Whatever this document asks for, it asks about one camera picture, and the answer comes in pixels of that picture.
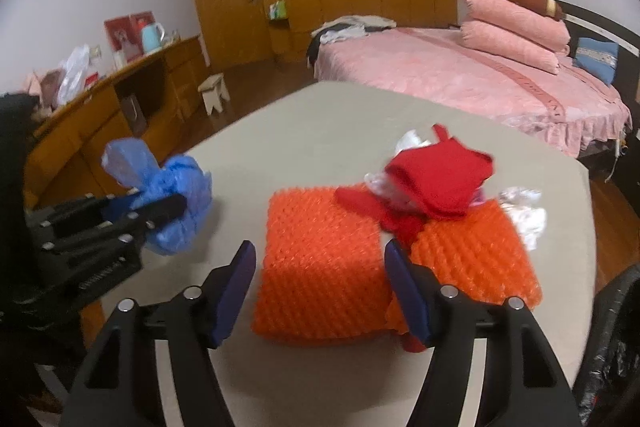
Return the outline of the blue plastic bag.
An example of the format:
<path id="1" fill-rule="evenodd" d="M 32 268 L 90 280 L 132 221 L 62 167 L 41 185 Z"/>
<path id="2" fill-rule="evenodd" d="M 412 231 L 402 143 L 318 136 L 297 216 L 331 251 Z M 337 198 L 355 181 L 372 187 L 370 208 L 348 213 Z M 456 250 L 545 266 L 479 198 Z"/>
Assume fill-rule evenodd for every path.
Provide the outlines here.
<path id="1" fill-rule="evenodd" d="M 146 143 L 136 138 L 107 144 L 101 165 L 118 184 L 134 190 L 129 204 L 138 210 L 170 196 L 186 200 L 183 214 L 151 233 L 148 244 L 161 255 L 175 255 L 189 249 L 213 208 L 213 175 L 201 169 L 188 155 L 172 156 L 160 165 Z"/>

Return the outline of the white plastic bag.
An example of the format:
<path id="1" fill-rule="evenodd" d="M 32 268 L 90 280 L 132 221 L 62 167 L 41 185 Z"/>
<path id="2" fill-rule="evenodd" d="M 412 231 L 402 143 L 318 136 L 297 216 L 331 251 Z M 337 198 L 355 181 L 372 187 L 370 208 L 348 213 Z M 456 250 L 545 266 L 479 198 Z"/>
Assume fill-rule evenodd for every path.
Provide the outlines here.
<path id="1" fill-rule="evenodd" d="M 416 208 L 416 204 L 400 193 L 394 182 L 384 172 L 368 172 L 364 185 L 375 196 L 381 197 L 401 210 Z M 539 205 L 541 191 L 511 186 L 498 194 L 498 204 L 513 223 L 526 251 L 537 248 L 538 239 L 547 226 L 547 210 Z"/>
<path id="2" fill-rule="evenodd" d="M 76 46 L 68 59 L 61 65 L 63 78 L 58 85 L 56 106 L 62 107 L 80 95 L 85 89 L 85 78 L 91 61 L 91 49 L 88 44 Z"/>

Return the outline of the red fabric garment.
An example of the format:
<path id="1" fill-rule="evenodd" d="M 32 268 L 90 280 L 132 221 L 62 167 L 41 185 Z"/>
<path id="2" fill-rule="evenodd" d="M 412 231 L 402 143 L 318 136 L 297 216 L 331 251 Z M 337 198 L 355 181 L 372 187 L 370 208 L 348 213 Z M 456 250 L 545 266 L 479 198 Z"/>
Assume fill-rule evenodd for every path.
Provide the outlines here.
<path id="1" fill-rule="evenodd" d="M 434 124 L 435 140 L 416 143 L 402 138 L 405 148 L 363 188 L 339 187 L 334 199 L 348 211 L 378 222 L 405 251 L 427 222 L 457 220 L 482 195 L 494 174 L 494 158 L 466 147 L 442 124 Z"/>

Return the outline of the wooden sideboard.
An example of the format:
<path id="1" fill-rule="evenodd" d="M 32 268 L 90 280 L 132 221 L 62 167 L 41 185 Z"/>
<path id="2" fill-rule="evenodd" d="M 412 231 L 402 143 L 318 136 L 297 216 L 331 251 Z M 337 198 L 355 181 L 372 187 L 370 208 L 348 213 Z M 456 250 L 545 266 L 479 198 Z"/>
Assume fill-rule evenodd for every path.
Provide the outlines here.
<path id="1" fill-rule="evenodd" d="M 204 114 L 198 86 L 207 76 L 200 39 L 191 37 L 139 58 L 57 110 L 34 133 L 26 207 L 124 193 L 101 165 L 106 144 L 136 136 L 164 162 Z"/>

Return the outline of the white plastic bag on sideboard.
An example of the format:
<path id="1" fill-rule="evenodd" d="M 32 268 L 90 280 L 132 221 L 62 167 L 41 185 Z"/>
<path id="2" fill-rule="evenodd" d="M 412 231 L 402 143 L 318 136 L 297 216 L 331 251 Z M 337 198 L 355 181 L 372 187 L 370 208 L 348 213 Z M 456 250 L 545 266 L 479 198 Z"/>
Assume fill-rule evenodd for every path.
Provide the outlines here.
<path id="1" fill-rule="evenodd" d="M 91 61 L 91 49 L 88 44 L 76 46 L 68 59 L 61 65 L 63 78 L 58 85 L 56 106 L 62 107 L 80 95 L 85 89 L 85 78 Z"/>

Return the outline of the right orange knitted cloth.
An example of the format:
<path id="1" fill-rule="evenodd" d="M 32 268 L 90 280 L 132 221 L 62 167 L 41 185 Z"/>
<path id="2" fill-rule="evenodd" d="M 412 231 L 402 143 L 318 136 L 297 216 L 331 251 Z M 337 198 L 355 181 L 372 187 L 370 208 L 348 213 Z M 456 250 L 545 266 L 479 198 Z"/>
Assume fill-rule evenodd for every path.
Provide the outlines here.
<path id="1" fill-rule="evenodd" d="M 460 219 L 405 216 L 392 225 L 410 260 L 431 269 L 439 283 L 493 305 L 511 296 L 521 297 L 531 308 L 541 303 L 542 290 L 528 251 L 495 199 L 471 207 Z"/>

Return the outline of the orange knitted cloth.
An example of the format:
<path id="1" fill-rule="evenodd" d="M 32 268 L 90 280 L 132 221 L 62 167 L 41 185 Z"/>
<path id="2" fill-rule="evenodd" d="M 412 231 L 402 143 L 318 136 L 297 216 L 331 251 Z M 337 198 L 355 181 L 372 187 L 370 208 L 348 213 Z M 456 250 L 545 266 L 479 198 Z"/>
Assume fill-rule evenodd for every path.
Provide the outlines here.
<path id="1" fill-rule="evenodd" d="M 273 193 L 252 329 L 289 346 L 319 347 L 388 331 L 392 291 L 378 224 L 345 209 L 333 187 Z"/>
<path id="2" fill-rule="evenodd" d="M 521 297 L 531 308 L 541 303 L 542 290 L 528 251 L 495 199 L 471 207 L 460 219 L 405 216 L 392 225 L 410 260 L 431 269 L 439 283 L 493 305 L 511 296 Z"/>

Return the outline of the small white stool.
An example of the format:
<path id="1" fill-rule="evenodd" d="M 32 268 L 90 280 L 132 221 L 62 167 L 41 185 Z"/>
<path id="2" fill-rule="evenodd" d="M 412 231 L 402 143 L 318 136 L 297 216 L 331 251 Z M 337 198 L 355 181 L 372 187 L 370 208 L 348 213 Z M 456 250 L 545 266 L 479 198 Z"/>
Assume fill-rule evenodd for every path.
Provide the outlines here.
<path id="1" fill-rule="evenodd" d="M 210 75 L 198 86 L 198 92 L 201 93 L 208 115 L 212 115 L 214 112 L 221 114 L 224 111 L 224 102 L 231 101 L 222 72 Z"/>

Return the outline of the left orange knitted cloth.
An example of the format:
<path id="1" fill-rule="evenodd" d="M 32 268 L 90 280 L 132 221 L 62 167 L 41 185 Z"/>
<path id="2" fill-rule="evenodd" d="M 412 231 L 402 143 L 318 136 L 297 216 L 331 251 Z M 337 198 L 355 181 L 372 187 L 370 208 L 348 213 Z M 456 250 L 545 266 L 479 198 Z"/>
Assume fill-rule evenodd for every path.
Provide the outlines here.
<path id="1" fill-rule="evenodd" d="M 388 331 L 392 291 L 378 224 L 345 209 L 333 187 L 273 193 L 252 329 L 289 346 L 319 347 Z"/>

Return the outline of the pile of clothes on bed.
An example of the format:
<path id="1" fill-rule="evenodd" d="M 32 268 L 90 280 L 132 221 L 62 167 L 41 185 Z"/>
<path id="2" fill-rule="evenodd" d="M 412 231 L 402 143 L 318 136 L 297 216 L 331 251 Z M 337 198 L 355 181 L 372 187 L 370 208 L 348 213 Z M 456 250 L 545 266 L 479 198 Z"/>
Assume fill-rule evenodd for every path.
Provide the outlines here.
<path id="1" fill-rule="evenodd" d="M 378 15 L 345 15 L 323 23 L 311 31 L 311 42 L 306 51 L 309 68 L 316 64 L 320 48 L 325 44 L 367 37 L 374 32 L 394 29 L 397 23 L 390 18 Z"/>

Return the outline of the lower pink pillow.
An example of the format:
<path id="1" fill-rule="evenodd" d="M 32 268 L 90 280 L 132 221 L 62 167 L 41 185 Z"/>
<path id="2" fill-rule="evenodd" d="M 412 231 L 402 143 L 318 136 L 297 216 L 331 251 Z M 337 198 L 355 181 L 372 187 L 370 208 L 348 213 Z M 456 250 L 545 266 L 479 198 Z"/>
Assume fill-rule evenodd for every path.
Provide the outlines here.
<path id="1" fill-rule="evenodd" d="M 502 56 L 552 75 L 559 74 L 560 61 L 554 52 L 511 31 L 480 20 L 467 20 L 460 31 L 467 48 Z"/>

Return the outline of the pink pillow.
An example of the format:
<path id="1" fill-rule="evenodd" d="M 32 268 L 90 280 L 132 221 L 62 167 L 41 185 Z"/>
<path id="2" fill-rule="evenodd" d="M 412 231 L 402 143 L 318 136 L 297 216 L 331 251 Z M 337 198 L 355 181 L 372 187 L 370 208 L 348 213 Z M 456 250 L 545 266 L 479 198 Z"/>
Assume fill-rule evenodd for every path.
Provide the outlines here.
<path id="1" fill-rule="evenodd" d="M 463 0 L 472 20 L 500 27 L 553 52 L 561 52 L 570 43 L 570 33 L 562 20 L 554 20 L 509 0 Z"/>
<path id="2" fill-rule="evenodd" d="M 560 61 L 554 52 L 511 31 L 480 20 L 467 20 L 460 31 L 467 48 L 502 56 L 552 75 L 559 74 Z"/>

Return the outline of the upper pink pillow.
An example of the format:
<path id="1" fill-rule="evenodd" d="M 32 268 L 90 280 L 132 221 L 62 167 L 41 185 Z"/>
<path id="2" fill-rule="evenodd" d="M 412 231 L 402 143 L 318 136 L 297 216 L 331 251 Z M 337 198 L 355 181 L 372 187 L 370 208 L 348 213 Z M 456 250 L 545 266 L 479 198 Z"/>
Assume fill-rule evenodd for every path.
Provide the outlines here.
<path id="1" fill-rule="evenodd" d="M 570 43 L 570 33 L 562 20 L 554 20 L 509 0 L 463 0 L 472 20 L 500 27 L 553 52 L 561 52 Z"/>

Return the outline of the black headboard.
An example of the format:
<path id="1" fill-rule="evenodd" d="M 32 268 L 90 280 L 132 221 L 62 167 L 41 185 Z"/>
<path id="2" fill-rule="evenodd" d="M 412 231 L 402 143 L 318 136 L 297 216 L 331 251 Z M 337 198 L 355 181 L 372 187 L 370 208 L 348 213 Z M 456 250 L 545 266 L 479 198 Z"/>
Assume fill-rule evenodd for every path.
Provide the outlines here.
<path id="1" fill-rule="evenodd" d="M 580 6 L 559 1 L 570 32 L 570 56 L 574 57 L 580 38 L 618 46 L 613 87 L 623 102 L 637 113 L 639 110 L 639 36 L 619 23 Z"/>

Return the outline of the red picture frame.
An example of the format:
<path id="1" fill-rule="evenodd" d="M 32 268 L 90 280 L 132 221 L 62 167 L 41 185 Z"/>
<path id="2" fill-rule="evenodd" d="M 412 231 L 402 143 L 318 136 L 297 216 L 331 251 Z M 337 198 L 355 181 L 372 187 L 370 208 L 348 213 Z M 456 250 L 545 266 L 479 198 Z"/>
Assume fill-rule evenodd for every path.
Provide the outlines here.
<path id="1" fill-rule="evenodd" d="M 103 25 L 107 40 L 114 53 L 122 55 L 127 63 L 137 60 L 144 54 L 142 29 L 155 23 L 151 11 L 130 14 L 106 20 Z"/>

